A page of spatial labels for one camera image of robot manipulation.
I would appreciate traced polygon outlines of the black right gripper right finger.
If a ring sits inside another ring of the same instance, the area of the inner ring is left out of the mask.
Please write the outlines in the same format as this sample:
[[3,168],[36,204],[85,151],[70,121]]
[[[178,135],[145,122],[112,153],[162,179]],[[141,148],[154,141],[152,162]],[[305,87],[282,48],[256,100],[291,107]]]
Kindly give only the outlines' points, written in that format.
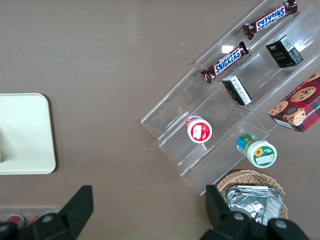
[[238,211],[231,211],[215,185],[207,185],[206,212],[212,226],[202,240],[247,240],[251,231],[250,218]]

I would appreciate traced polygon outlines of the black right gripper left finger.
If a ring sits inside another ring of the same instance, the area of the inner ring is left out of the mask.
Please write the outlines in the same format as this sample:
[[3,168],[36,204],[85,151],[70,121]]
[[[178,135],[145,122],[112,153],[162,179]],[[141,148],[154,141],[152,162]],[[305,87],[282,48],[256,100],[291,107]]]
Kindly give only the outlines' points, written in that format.
[[76,240],[94,210],[93,189],[83,185],[58,213],[47,213],[19,230],[20,240]]

